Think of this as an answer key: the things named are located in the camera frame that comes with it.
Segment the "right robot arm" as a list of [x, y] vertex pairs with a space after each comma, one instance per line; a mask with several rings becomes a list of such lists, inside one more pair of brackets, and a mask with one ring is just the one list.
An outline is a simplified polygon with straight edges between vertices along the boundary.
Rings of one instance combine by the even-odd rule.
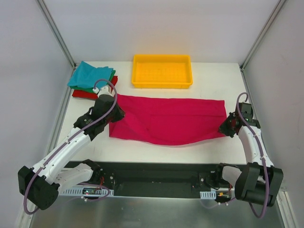
[[230, 184], [238, 200], [273, 206], [284, 175], [266, 153], [260, 124], [253, 118], [251, 104], [238, 103], [235, 111], [219, 127], [219, 132], [229, 137], [238, 136], [247, 164], [241, 170], [236, 165], [220, 163], [215, 172], [205, 178], [205, 185], [219, 190]]

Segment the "pink t shirt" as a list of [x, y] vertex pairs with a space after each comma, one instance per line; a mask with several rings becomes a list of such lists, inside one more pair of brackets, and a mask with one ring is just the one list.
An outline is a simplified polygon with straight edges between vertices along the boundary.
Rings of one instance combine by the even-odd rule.
[[119, 95], [118, 104], [125, 117], [110, 124], [112, 138], [179, 146], [223, 137], [223, 100]]

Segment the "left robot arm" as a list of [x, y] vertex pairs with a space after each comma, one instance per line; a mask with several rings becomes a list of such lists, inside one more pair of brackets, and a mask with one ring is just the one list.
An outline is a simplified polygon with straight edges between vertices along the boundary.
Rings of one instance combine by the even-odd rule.
[[58, 195], [81, 184], [101, 186], [101, 167], [87, 159], [76, 167], [63, 171], [74, 155], [88, 145], [109, 123], [120, 121], [125, 112], [118, 105], [117, 95], [100, 95], [94, 106], [80, 116], [69, 134], [52, 152], [31, 168], [23, 166], [18, 171], [19, 191], [24, 196], [23, 209], [26, 214], [27, 202], [32, 202], [35, 211], [49, 208]]

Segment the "yellow plastic tray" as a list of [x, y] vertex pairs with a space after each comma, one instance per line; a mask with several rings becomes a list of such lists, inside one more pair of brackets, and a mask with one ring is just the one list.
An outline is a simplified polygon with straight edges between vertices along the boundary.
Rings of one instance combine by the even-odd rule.
[[190, 56], [136, 54], [131, 82], [136, 88], [188, 89], [193, 84]]

